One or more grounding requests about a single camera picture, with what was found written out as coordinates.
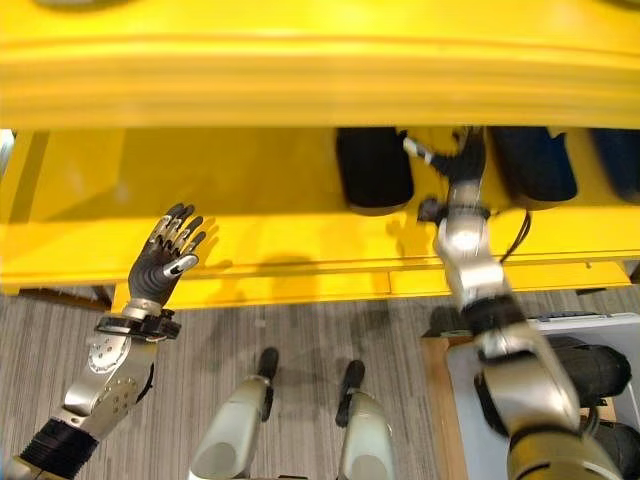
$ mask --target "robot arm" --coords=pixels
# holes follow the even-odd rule
[[[453,157],[433,155],[409,138],[405,148],[449,179],[447,204],[428,199],[419,216],[438,225],[435,248],[484,363],[476,390],[485,418],[510,439],[509,478],[619,479],[604,450],[581,434],[571,380],[547,340],[527,324],[491,255],[489,212],[480,202],[482,130],[471,130]]]
[[[68,480],[129,410],[148,392],[158,342],[174,339],[180,325],[163,309],[184,271],[198,262],[193,251],[204,239],[193,206],[182,204],[162,217],[129,274],[131,300],[120,315],[102,317],[89,358],[60,409],[10,463],[7,480]]]

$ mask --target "robot finger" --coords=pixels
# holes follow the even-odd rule
[[[182,227],[184,221],[194,212],[194,210],[195,207],[193,205],[189,205],[183,208],[171,221],[168,227],[166,240],[164,242],[164,247],[166,249],[172,249],[172,246],[175,244],[176,238],[180,233],[180,227]]]
[[[165,213],[162,218],[158,221],[154,229],[151,231],[151,235],[149,235],[149,243],[155,243],[156,241],[162,242],[163,238],[166,238],[167,230],[169,224],[173,220],[173,218],[179,214],[182,210],[184,210],[184,205],[182,203],[178,203],[171,207],[167,213]]]
[[[202,221],[203,221],[203,218],[198,216],[193,220],[191,220],[189,225],[187,225],[182,230],[182,232],[180,232],[180,234],[178,235],[178,237],[174,242],[174,246],[173,246],[174,253],[178,253],[178,254],[180,253],[180,250],[182,250],[182,247],[184,247],[184,245],[187,243],[187,240],[189,239],[191,234],[195,231],[196,228],[202,225]]]
[[[198,234],[195,237],[193,237],[191,242],[189,242],[189,245],[187,245],[185,249],[182,251],[182,255],[188,255],[192,253],[196,249],[196,247],[200,244],[200,242],[204,240],[204,237],[206,236],[207,234],[205,232],[198,232]]]
[[[162,267],[162,274],[168,279],[179,277],[198,263],[198,257],[193,254],[183,255]]]

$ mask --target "yellow surface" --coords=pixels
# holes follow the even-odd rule
[[[454,148],[448,128],[411,131],[438,149]],[[20,132],[0,183],[0,284],[124,282],[157,218],[190,201],[206,216],[209,240],[184,283],[212,283],[198,283],[211,290],[185,304],[202,295],[237,304],[445,293],[435,228],[415,218],[419,201],[442,198],[446,184],[416,161],[416,194],[405,211],[353,214],[333,145],[334,132],[322,128]],[[600,262],[640,258],[640,207],[613,194],[584,130],[568,130],[567,145],[580,193],[533,214],[529,236],[507,262],[516,288],[620,284],[619,268],[612,274],[612,263]],[[510,201],[490,144],[488,157],[484,197],[503,210]],[[522,218],[520,209],[492,217],[496,255]],[[556,272],[557,264],[565,267]]]
[[[356,300],[389,295],[389,276],[384,272],[184,279],[178,283],[167,308]],[[117,284],[113,311],[121,311],[128,300],[127,284]]]
[[[640,127],[613,0],[3,2],[0,125]]]
[[[516,291],[618,287],[629,278],[615,262],[510,266],[507,276]],[[336,273],[258,278],[183,280],[167,304],[174,310],[275,303],[447,295],[441,269],[426,271]],[[113,311],[129,300],[126,283],[116,285]]]

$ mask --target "gray carpet floor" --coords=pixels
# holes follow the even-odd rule
[[[640,288],[576,296],[519,296],[527,314],[640,312]],[[276,399],[252,472],[335,479],[342,431],[333,419],[344,369],[367,366],[364,388],[385,407],[399,479],[438,478],[419,337],[449,298],[322,303],[179,312],[178,340],[161,345],[156,381],[85,466],[79,479],[185,479],[216,410],[254,371],[264,347],[280,350]],[[60,404],[86,361],[99,314],[0,297],[0,446],[19,452]]]

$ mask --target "black cable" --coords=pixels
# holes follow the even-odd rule
[[[516,239],[513,241],[509,249],[505,252],[505,254],[500,259],[500,263],[504,263],[504,261],[511,256],[513,252],[520,246],[524,239],[529,235],[529,230],[531,230],[531,212],[527,210],[524,215],[524,220],[522,220],[522,225],[520,226],[520,231],[518,235],[516,235]]]
[[[600,413],[598,412],[598,407],[590,407],[589,416],[587,417],[584,427],[582,427],[582,433],[593,436],[596,433],[596,430],[598,430],[598,425],[600,425]]]

